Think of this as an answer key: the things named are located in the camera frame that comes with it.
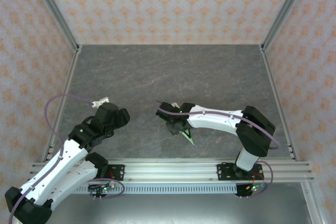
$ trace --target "wall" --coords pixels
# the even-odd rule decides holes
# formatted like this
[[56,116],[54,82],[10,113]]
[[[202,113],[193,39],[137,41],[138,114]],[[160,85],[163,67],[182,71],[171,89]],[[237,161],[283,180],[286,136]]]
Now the wall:
[[259,44],[285,0],[56,0],[80,44]]
[[[49,129],[47,100],[62,92],[73,52],[43,0],[0,0],[0,216],[4,194],[40,162]],[[55,117],[58,102],[50,106]]]
[[336,0],[297,0],[267,52],[290,129],[336,220]]

